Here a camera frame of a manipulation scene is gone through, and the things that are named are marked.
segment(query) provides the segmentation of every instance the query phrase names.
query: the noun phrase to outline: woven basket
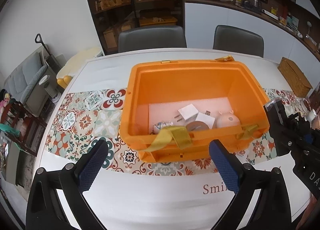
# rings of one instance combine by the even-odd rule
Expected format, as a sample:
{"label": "woven basket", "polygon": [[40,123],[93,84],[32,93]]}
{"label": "woven basket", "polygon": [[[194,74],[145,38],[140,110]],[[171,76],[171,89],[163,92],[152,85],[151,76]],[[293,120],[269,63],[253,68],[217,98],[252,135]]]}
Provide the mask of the woven basket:
{"label": "woven basket", "polygon": [[305,98],[310,89],[312,89],[312,86],[295,62],[283,57],[278,69],[290,85],[294,94],[297,97]]}

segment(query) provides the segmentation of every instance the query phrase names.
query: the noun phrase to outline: white cube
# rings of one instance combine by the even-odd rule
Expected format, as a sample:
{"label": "white cube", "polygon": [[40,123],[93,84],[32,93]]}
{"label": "white cube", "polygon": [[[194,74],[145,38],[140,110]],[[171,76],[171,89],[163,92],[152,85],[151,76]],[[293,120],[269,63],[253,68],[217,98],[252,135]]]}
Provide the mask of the white cube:
{"label": "white cube", "polygon": [[196,118],[196,121],[204,122],[205,124],[207,124],[209,129],[212,129],[213,124],[214,124],[214,120],[215,120],[215,118],[213,118],[207,114],[203,114],[201,112],[198,113],[197,118]]}
{"label": "white cube", "polygon": [[196,116],[199,113],[199,111],[196,109],[196,107],[194,107],[193,104],[189,104],[189,105],[179,109],[178,112],[185,120],[188,120],[188,119]]}

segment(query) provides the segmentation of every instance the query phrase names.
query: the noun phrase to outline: grey sofa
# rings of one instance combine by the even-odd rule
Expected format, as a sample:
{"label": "grey sofa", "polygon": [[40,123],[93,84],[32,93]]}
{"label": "grey sofa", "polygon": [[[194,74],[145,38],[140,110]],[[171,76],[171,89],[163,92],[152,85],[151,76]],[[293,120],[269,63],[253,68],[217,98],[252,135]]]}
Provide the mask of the grey sofa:
{"label": "grey sofa", "polygon": [[12,98],[21,102],[33,115],[39,116],[49,95],[39,86],[39,80],[50,75],[50,84],[56,88],[56,74],[46,64],[47,52],[43,46],[30,54],[19,66],[13,70],[4,81],[4,89]]}

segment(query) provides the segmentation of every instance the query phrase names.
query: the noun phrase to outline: white tablecloth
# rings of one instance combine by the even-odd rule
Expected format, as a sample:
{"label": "white tablecloth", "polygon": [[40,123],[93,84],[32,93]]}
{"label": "white tablecloth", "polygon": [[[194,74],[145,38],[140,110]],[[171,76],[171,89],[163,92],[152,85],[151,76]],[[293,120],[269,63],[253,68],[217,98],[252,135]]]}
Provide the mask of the white tablecloth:
{"label": "white tablecloth", "polygon": [[[277,64],[263,58],[218,50],[151,49],[105,56],[89,61],[68,85],[54,114],[67,93],[127,87],[132,66],[141,62],[175,59],[215,59],[231,54],[247,65],[263,88],[291,90],[277,69]],[[35,170],[60,170],[70,160],[44,151],[46,135],[53,122],[51,117],[39,148]],[[287,185],[292,219],[307,206],[309,191],[293,174],[290,154],[255,165],[256,169],[280,167]],[[221,186],[218,173],[181,177],[157,177],[120,173],[101,169],[91,189],[84,196],[108,229],[211,229],[233,197],[233,192],[207,193],[210,187]],[[71,223],[78,227],[62,191],[62,206]],[[244,220],[250,218],[259,191],[256,191]]]}

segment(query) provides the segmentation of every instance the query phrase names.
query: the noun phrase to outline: grey chair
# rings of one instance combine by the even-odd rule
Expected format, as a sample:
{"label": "grey chair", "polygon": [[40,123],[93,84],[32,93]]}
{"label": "grey chair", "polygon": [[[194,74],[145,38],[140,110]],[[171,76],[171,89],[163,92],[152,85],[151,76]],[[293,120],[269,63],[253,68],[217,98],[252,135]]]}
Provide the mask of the grey chair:
{"label": "grey chair", "polygon": [[180,26],[140,27],[119,35],[119,53],[152,49],[187,47],[183,28]]}
{"label": "grey chair", "polygon": [[263,58],[263,38],[253,32],[218,25],[214,33],[213,49],[257,55]]}

